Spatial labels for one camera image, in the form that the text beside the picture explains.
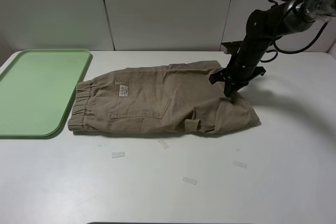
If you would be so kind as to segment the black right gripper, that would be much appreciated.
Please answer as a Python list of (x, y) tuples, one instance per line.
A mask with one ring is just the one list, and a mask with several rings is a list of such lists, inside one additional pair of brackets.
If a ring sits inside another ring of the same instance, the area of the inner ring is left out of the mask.
[(224, 82), (224, 95), (229, 97), (239, 84), (246, 84), (257, 76), (266, 73), (258, 64), (266, 52), (265, 40), (243, 40), (223, 42), (222, 46), (231, 54), (226, 68), (209, 77), (211, 84)]

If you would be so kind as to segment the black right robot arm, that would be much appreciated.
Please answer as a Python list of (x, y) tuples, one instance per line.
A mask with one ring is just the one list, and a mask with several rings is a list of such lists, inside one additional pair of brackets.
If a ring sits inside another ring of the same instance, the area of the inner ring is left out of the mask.
[(291, 54), (280, 49), (276, 42), (286, 35), (308, 30), (315, 21), (324, 20), (324, 24), (305, 47), (295, 50), (298, 54), (309, 49), (321, 36), (328, 25), (328, 18), (335, 17), (335, 0), (267, 0), (272, 3), (268, 10), (254, 10), (246, 24), (246, 35), (242, 41), (224, 42), (231, 55), (226, 68), (212, 73), (211, 84), (224, 83), (224, 95), (230, 97), (235, 91), (247, 86), (251, 80), (266, 73), (258, 66), (265, 53)]

